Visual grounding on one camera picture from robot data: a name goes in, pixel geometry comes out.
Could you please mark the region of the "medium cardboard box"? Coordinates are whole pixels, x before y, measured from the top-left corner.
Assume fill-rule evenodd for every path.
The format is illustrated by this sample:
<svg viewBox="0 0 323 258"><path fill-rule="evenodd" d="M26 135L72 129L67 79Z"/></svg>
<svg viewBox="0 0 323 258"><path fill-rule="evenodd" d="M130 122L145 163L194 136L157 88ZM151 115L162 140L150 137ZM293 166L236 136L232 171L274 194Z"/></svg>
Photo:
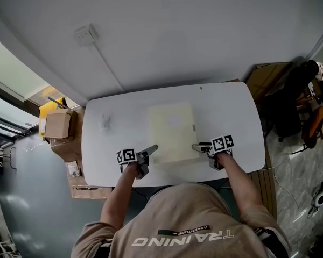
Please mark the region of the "medium cardboard box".
<svg viewBox="0 0 323 258"><path fill-rule="evenodd" d="M81 139L51 139L50 147L51 150L65 162L72 162L82 159Z"/></svg>

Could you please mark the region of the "cream folder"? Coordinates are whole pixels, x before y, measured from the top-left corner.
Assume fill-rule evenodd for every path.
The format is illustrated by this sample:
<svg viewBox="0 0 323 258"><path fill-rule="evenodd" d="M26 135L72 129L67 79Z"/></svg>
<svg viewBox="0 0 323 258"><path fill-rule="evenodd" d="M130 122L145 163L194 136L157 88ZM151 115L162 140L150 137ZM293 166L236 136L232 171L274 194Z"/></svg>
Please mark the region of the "cream folder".
<svg viewBox="0 0 323 258"><path fill-rule="evenodd" d="M158 149L154 164L167 164L200 157L192 149L198 143L192 107L189 102L152 106L148 110L150 143Z"/></svg>

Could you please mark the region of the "wooden slat panel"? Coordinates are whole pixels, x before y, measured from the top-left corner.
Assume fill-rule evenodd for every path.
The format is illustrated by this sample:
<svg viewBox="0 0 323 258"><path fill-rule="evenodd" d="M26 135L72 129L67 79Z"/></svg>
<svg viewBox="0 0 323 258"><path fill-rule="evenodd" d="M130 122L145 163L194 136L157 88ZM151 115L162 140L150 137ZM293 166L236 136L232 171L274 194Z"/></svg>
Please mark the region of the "wooden slat panel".
<svg viewBox="0 0 323 258"><path fill-rule="evenodd" d="M277 201L272 169L253 171L250 173L250 177L260 193L263 205L277 219Z"/></svg>

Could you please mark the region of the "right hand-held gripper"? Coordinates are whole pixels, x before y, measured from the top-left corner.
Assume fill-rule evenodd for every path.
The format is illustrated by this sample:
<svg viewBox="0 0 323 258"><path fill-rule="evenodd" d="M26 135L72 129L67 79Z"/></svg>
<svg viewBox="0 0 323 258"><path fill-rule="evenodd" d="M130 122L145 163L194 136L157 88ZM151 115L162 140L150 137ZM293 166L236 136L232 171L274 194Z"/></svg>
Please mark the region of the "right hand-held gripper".
<svg viewBox="0 0 323 258"><path fill-rule="evenodd" d="M209 166L215 170L223 169L217 158L218 153L227 153L233 156L232 148L234 147L232 135L222 135L210 140L210 145L193 144L192 149L200 153L207 153Z"/></svg>

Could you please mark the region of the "orange chair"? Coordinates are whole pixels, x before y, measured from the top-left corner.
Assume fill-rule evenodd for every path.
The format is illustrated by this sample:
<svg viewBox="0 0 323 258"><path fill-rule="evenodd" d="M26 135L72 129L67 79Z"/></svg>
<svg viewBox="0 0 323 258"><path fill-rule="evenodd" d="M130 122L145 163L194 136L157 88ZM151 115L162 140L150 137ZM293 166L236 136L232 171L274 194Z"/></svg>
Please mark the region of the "orange chair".
<svg viewBox="0 0 323 258"><path fill-rule="evenodd" d="M318 139L323 139L323 106L316 108L304 122L301 138L305 148L313 149Z"/></svg>

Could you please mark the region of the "crumpled clear plastic wrap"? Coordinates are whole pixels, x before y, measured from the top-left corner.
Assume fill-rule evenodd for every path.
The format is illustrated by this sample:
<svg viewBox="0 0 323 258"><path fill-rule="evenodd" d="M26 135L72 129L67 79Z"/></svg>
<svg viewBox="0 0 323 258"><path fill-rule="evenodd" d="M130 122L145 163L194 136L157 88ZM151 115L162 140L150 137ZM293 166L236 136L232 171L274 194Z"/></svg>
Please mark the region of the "crumpled clear plastic wrap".
<svg viewBox="0 0 323 258"><path fill-rule="evenodd" d="M111 129L111 115L103 114L100 120L100 131L108 132Z"/></svg>

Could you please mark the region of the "person's left forearm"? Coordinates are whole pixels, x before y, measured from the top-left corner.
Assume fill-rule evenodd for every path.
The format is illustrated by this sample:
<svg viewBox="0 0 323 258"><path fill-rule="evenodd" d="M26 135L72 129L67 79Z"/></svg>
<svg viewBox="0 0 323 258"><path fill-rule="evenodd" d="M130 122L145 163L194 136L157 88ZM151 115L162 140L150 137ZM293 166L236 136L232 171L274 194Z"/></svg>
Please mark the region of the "person's left forearm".
<svg viewBox="0 0 323 258"><path fill-rule="evenodd" d="M100 221L119 230L123 226L132 192L132 185L138 175L138 163L132 162L123 170L116 187L106 199Z"/></svg>

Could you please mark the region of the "large taped cardboard box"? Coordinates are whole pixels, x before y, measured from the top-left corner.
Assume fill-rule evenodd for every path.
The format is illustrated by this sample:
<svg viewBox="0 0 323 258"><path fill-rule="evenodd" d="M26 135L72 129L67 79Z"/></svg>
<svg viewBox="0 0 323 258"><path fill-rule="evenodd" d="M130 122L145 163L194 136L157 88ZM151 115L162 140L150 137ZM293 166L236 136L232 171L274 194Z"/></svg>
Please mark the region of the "large taped cardboard box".
<svg viewBox="0 0 323 258"><path fill-rule="evenodd" d="M104 200L111 194L111 187L98 187L86 183L81 160L66 162L65 166L72 198Z"/></svg>

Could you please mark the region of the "person's right forearm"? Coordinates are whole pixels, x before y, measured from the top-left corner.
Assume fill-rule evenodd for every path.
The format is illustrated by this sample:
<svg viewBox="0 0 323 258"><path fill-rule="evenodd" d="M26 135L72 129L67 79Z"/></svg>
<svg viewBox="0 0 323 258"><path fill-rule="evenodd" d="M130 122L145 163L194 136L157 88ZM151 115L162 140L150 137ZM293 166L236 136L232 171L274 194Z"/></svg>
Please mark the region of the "person's right forearm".
<svg viewBox="0 0 323 258"><path fill-rule="evenodd" d="M217 153L216 157L227 173L240 215L243 216L252 207L262 206L262 198L255 184L235 159L225 152Z"/></svg>

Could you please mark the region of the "white round floor device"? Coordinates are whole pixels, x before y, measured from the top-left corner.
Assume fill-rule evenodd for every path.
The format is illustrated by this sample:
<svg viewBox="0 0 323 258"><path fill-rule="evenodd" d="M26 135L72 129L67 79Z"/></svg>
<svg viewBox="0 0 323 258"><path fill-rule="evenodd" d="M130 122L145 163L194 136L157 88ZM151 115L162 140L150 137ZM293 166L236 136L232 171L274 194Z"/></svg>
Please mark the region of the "white round floor device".
<svg viewBox="0 0 323 258"><path fill-rule="evenodd" d="M315 189L311 204L312 207L308 212L308 218L314 217L318 210L323 206L323 181L320 183L319 187Z"/></svg>

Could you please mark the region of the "window with white blind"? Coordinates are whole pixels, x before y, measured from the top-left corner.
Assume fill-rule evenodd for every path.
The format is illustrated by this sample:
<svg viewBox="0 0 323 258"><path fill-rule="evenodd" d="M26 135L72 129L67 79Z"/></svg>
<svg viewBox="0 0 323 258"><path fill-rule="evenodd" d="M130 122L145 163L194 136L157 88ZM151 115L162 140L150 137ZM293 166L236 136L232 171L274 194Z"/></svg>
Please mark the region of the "window with white blind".
<svg viewBox="0 0 323 258"><path fill-rule="evenodd" d="M0 42L0 146L24 138L39 123L49 84Z"/></svg>

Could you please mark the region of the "person's beige printed t-shirt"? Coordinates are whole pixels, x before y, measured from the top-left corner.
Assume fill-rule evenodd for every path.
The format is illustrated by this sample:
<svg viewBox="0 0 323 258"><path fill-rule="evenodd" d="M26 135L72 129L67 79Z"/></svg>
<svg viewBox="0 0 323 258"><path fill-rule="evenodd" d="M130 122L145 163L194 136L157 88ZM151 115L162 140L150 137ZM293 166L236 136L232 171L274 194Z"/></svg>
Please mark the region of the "person's beige printed t-shirt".
<svg viewBox="0 0 323 258"><path fill-rule="evenodd" d="M235 220L221 196L203 184L181 184L153 195L121 229L87 224L71 258L290 258L291 249L262 205Z"/></svg>

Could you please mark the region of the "small cardboard box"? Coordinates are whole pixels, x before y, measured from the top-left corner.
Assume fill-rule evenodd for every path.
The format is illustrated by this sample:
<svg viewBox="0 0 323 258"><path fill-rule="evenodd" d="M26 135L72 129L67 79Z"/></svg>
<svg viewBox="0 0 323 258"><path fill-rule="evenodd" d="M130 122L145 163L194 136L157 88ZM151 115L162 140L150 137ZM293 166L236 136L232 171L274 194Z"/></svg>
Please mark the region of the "small cardboard box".
<svg viewBox="0 0 323 258"><path fill-rule="evenodd" d="M52 110L46 116L45 138L65 139L69 136L71 109Z"/></svg>

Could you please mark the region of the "yellow plastic bin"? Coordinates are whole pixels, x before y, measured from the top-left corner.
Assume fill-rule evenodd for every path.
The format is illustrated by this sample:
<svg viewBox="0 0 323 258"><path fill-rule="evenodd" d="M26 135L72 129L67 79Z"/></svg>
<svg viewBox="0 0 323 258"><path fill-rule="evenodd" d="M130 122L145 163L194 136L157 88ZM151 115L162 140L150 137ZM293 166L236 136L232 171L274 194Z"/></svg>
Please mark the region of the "yellow plastic bin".
<svg viewBox="0 0 323 258"><path fill-rule="evenodd" d="M55 101L50 101L39 108L39 134L41 137L45 137L45 127L46 127L46 117L50 111L56 109L62 109L63 107L59 104L67 106L65 97L56 99Z"/></svg>

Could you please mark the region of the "white table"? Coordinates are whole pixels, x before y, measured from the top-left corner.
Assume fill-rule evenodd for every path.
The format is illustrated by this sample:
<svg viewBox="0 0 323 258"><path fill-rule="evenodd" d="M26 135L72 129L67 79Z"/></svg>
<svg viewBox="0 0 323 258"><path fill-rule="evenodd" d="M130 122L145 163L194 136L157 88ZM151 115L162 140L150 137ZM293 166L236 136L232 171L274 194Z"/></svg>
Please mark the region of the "white table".
<svg viewBox="0 0 323 258"><path fill-rule="evenodd" d="M152 146L148 110L152 106L189 102L199 142L232 135L233 158L247 172L265 165L265 147L255 102L245 83L225 82L152 89L91 100L82 124L81 151L85 181L114 187L121 176L116 153ZM103 114L111 129L100 131Z"/></svg>

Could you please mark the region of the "black office chair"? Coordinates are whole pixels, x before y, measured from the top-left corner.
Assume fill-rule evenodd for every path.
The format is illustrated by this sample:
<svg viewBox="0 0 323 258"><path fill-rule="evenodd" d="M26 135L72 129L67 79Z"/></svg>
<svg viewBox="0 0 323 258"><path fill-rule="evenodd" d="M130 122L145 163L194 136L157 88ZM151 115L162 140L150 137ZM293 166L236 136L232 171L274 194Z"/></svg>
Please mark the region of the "black office chair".
<svg viewBox="0 0 323 258"><path fill-rule="evenodd" d="M318 72L318 64L308 60L289 72L281 89L264 97L262 109L269 124L268 132L274 128L280 142L301 131L297 99Z"/></svg>

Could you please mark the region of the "brown cardboard sheet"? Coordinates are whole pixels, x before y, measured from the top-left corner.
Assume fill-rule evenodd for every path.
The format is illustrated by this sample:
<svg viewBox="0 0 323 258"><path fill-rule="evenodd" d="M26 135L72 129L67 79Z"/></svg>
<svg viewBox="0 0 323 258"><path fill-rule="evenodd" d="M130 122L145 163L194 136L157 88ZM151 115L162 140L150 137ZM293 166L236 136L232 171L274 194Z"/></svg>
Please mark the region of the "brown cardboard sheet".
<svg viewBox="0 0 323 258"><path fill-rule="evenodd" d="M264 96L292 67L292 62L276 62L256 64L252 67L245 84L256 104L260 103Z"/></svg>

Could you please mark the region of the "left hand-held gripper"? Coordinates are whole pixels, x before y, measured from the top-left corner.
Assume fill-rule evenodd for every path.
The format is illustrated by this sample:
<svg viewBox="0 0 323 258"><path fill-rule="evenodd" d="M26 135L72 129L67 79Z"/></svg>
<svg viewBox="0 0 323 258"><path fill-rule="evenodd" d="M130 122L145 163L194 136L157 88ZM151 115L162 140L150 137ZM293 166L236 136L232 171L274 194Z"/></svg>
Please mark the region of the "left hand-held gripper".
<svg viewBox="0 0 323 258"><path fill-rule="evenodd" d="M145 150L136 152L134 149L121 149L116 153L117 163L123 173L123 166L135 162L138 164L137 179L144 178L149 173L149 156L158 149L158 145L152 145Z"/></svg>

